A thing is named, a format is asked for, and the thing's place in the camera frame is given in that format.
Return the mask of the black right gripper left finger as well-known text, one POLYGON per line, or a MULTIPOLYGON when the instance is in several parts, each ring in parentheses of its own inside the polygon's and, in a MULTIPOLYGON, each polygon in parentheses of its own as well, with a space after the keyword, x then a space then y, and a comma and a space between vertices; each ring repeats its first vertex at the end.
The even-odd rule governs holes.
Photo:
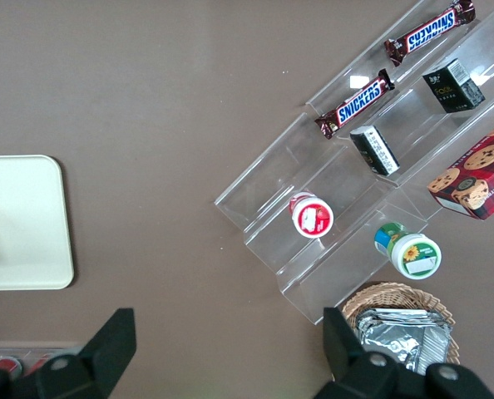
POLYGON ((0 352, 0 398, 108 398, 136 353, 132 308, 119 308, 82 348, 30 357, 0 352))

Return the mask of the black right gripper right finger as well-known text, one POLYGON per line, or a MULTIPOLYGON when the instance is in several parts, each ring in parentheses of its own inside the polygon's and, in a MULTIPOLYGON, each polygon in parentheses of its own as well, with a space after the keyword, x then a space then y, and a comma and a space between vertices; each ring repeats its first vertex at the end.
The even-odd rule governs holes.
POLYGON ((367 352, 338 308, 325 308, 324 354, 333 380, 317 398, 493 398, 472 370, 433 363, 422 376, 380 352, 367 352))

